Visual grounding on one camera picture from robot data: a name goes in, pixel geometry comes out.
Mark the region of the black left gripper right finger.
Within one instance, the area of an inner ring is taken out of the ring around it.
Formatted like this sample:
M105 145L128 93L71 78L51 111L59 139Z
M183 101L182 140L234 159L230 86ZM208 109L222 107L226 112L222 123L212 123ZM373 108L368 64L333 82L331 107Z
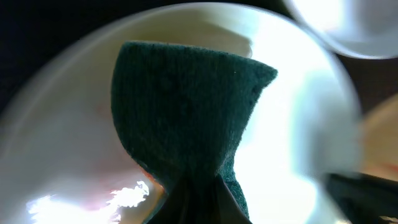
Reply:
M352 224L397 224L397 182L361 174L330 174L326 191Z

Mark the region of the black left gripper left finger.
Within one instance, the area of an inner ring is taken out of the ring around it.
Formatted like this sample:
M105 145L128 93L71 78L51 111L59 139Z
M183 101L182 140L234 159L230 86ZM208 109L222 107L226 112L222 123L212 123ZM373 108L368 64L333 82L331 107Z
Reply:
M215 183L206 187L181 179L148 224L218 224Z

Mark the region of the yellow plate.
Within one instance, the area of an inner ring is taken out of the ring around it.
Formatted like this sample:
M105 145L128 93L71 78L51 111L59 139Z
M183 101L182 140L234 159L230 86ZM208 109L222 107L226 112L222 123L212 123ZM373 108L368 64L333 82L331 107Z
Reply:
M363 173L383 179L397 180L397 95L366 116L362 124Z

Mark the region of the green yellow sponge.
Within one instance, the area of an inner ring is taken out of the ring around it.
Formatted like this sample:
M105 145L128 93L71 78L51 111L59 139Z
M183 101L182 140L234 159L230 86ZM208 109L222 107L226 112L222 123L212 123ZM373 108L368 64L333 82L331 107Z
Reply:
M215 183L218 223L248 223L233 169L252 111L277 70L201 47L126 42L111 82L111 114L127 153L161 196L147 223L181 179Z

